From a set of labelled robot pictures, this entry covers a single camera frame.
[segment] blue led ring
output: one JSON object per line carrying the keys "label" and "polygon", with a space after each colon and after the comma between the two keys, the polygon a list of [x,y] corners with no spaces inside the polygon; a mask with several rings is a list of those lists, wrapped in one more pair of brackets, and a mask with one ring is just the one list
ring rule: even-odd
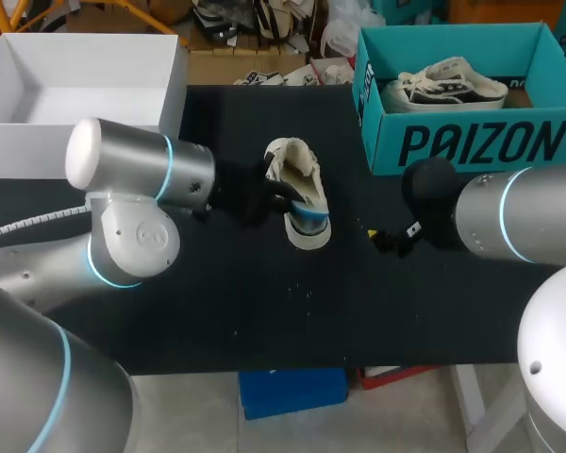
{"label": "blue led ring", "polygon": [[86,256],[88,257],[88,264],[90,265],[92,271],[98,277],[99,280],[101,280],[103,283],[106,283],[113,288],[117,288],[118,290],[128,290],[130,288],[136,288],[141,284],[141,282],[138,282],[138,283],[134,283],[133,285],[118,285],[117,283],[113,283],[112,281],[107,280],[106,278],[101,276],[101,274],[96,270],[96,267],[94,267],[94,263],[92,262],[91,239],[92,236],[88,238],[88,247],[86,250]]}
{"label": "blue led ring", "polygon": [[44,442],[46,442],[46,439],[48,439],[48,436],[50,436],[50,433],[55,427],[55,423],[57,422],[58,416],[60,415],[60,411],[63,407],[65,394],[67,393],[67,387],[69,387],[69,377],[72,373],[72,351],[71,347],[69,346],[67,334],[65,334],[65,331],[57,323],[53,322],[53,325],[57,328],[60,339],[63,342],[63,376],[60,380],[57,399],[55,399],[53,409],[50,410],[48,418],[46,419],[46,422],[44,423],[40,434],[38,434],[38,437],[36,438],[34,443],[31,445],[31,447],[29,447],[27,453],[37,453],[40,448],[42,448]]}
{"label": "blue led ring", "polygon": [[170,185],[170,179],[172,178],[172,167],[174,166],[174,149],[172,148],[172,142],[168,137],[165,135],[163,136],[166,139],[166,144],[168,147],[168,169],[166,170],[166,176],[163,178],[163,184],[161,184],[161,189],[157,195],[155,195],[155,199],[159,201],[159,199],[165,194],[166,189]]}
{"label": "blue led ring", "polygon": [[528,258],[525,258],[520,252],[518,252],[518,250],[516,250],[516,247],[513,246],[513,244],[509,240],[508,232],[506,231],[506,223],[505,223],[505,220],[504,220],[504,209],[505,209],[505,206],[506,206],[506,198],[508,197],[509,188],[513,184],[513,181],[515,181],[516,178],[519,175],[524,173],[526,170],[530,170],[530,168],[532,168],[532,167],[524,168],[523,170],[520,170],[519,172],[515,173],[509,179],[508,185],[503,190],[503,194],[501,195],[501,202],[499,203],[499,226],[501,227],[501,234],[503,234],[503,239],[506,240],[506,244],[508,245],[509,249],[514,253],[514,255],[521,260],[524,260],[524,261],[527,261],[527,262],[535,262],[535,261],[529,260]]}

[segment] white plastic bag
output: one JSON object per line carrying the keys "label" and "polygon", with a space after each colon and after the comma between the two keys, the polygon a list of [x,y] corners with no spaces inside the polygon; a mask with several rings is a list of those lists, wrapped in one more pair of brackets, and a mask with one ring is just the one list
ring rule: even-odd
{"label": "white plastic bag", "polygon": [[383,26],[384,17],[373,11],[366,0],[329,0],[329,17],[321,38],[321,55],[325,45],[344,55],[353,57],[357,52],[358,33],[364,26]]}

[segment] white sneaker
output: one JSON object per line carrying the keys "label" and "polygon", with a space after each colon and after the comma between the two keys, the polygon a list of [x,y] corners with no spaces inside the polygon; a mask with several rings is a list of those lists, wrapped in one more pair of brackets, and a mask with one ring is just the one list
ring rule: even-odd
{"label": "white sneaker", "polygon": [[387,113],[486,110],[503,107],[508,87],[480,75],[463,57],[452,57],[417,74],[401,73],[381,95]]}
{"label": "white sneaker", "polygon": [[275,157],[266,176],[290,184],[304,198],[304,203],[293,201],[292,212],[284,214],[288,238],[303,250],[321,248],[331,237],[331,225],[316,156],[300,139],[276,139],[268,153]]}

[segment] yellow pole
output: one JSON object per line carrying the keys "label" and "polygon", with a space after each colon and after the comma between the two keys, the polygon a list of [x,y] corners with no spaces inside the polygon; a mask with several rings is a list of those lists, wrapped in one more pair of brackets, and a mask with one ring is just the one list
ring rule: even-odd
{"label": "yellow pole", "polygon": [[17,33],[19,33],[20,31],[25,31],[28,28],[30,28],[32,25],[36,24],[38,21],[41,21],[44,17],[46,17],[48,14],[50,14],[53,11],[56,11],[57,9],[59,9],[61,6],[63,5],[63,0],[55,0],[55,4],[50,7],[49,9],[47,9],[45,12],[43,12],[42,14],[38,14],[36,17],[34,17],[31,21],[29,21],[27,24],[23,25],[21,28],[17,29]]}
{"label": "yellow pole", "polygon": [[[175,31],[173,31],[170,27],[162,24],[160,21],[158,21],[156,18],[150,16],[149,14],[147,14],[146,12],[144,12],[142,9],[135,7],[134,5],[132,5],[130,2],[126,1],[126,0],[114,0],[114,3],[119,5],[120,7],[122,7],[123,9],[126,9],[128,11],[130,11],[132,14],[134,14],[136,17],[138,17],[139,19],[141,19],[142,21],[146,22],[147,24],[149,24],[150,26],[152,26],[153,28],[156,28],[157,30],[159,30],[161,33],[163,33],[164,35],[177,35],[177,33]],[[181,45],[187,45],[189,42],[184,39],[184,38],[180,38],[180,44]]]}
{"label": "yellow pole", "polygon": [[27,5],[29,5],[29,0],[19,0],[17,2],[17,6],[15,10],[12,12],[12,16],[10,17],[10,26],[11,28],[17,28],[19,26],[19,22],[23,17],[23,13],[27,9]]}
{"label": "yellow pole", "polygon": [[12,26],[10,26],[10,21],[8,20],[4,5],[2,5],[2,0],[0,0],[0,31],[2,33],[12,33]]}

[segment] cable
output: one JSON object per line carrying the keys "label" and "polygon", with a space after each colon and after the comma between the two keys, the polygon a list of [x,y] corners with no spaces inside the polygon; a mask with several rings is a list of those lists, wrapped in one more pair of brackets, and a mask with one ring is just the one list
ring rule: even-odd
{"label": "cable", "polygon": [[83,214],[85,212],[90,212],[90,204],[83,206],[77,206],[75,208],[68,208],[67,210],[57,210],[55,212],[49,212],[48,214],[37,215],[36,217],[29,217],[28,219],[20,220],[19,222],[14,222],[12,224],[0,226],[0,236],[3,234],[11,233],[17,231],[18,229],[33,227],[34,225],[44,224],[57,219],[63,219],[65,217],[71,217],[72,215]]}

